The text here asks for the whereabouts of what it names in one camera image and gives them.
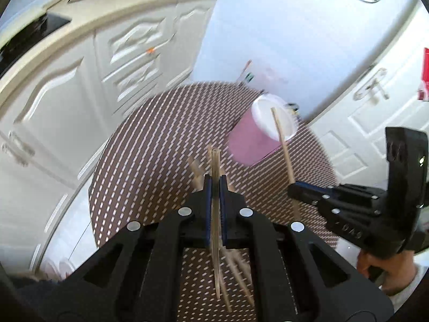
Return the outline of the person's right hand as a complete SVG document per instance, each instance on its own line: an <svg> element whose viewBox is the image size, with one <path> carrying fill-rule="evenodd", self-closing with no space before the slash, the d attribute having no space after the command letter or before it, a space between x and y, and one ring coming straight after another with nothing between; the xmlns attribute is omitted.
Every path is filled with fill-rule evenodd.
<svg viewBox="0 0 429 322"><path fill-rule="evenodd" d="M388 259L380 259L363 249L357 259L357 271L369 278L369 268L380 268L385 272L382 291L391 296L407 288L417 275L417 266L414 262L414 251L403 251Z"/></svg>

